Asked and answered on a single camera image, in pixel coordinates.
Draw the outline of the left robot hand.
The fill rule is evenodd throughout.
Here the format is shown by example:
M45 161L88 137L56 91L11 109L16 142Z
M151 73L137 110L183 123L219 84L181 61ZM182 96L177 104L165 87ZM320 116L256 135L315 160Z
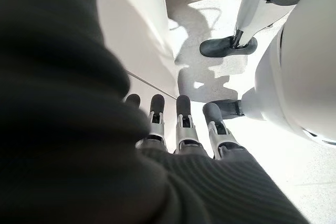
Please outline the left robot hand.
M136 148L150 127L96 0L1 0L1 223L306 223L245 148Z

